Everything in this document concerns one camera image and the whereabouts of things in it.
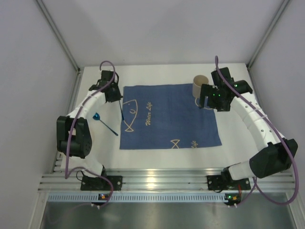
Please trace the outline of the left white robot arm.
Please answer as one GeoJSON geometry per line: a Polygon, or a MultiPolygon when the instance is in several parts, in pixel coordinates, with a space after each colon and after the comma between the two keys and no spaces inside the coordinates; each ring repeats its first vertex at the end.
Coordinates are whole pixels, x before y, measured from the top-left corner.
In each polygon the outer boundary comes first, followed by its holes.
{"type": "Polygon", "coordinates": [[[97,161],[93,150],[93,131],[89,123],[106,103],[122,99],[115,71],[101,70],[101,78],[93,84],[81,103],[68,115],[59,116],[56,122],[57,151],[64,154],[65,176],[77,169],[90,176],[102,176],[104,166],[97,161]]]}

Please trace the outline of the blue fish placemat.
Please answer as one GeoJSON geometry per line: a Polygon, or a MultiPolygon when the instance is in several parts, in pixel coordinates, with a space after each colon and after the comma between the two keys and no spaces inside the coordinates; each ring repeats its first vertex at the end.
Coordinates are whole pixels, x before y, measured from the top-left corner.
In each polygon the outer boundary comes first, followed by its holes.
{"type": "Polygon", "coordinates": [[[192,90],[190,83],[124,87],[120,149],[221,146],[213,109],[200,109],[192,90]]]}

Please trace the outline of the beige cup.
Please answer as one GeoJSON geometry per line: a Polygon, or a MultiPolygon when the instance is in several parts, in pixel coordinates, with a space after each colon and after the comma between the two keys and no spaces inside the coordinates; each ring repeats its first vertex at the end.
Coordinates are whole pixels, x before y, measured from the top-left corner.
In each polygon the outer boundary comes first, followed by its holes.
{"type": "Polygon", "coordinates": [[[197,75],[193,78],[192,94],[194,98],[199,98],[201,93],[201,87],[203,84],[208,84],[209,79],[204,75],[197,75]]]}

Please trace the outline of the blue metallic fork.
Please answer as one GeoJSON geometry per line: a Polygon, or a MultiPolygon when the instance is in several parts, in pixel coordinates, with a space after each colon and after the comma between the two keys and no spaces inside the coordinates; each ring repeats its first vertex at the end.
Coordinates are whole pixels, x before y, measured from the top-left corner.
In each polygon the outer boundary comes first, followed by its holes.
{"type": "Polygon", "coordinates": [[[124,114],[123,114],[123,110],[122,110],[122,103],[121,103],[121,100],[119,100],[118,102],[119,102],[119,106],[120,106],[122,121],[125,121],[124,114]]]}

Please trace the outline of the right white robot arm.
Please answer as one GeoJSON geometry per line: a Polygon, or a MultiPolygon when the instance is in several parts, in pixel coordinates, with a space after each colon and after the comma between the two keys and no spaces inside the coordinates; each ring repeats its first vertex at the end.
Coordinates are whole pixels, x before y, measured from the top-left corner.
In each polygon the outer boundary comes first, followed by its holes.
{"type": "Polygon", "coordinates": [[[249,130],[258,150],[250,159],[224,168],[223,176],[229,180],[264,178],[288,170],[298,144],[269,125],[267,115],[248,82],[235,81],[227,67],[213,71],[211,76],[213,85],[201,86],[199,107],[207,104],[218,112],[234,110],[249,130]]]}

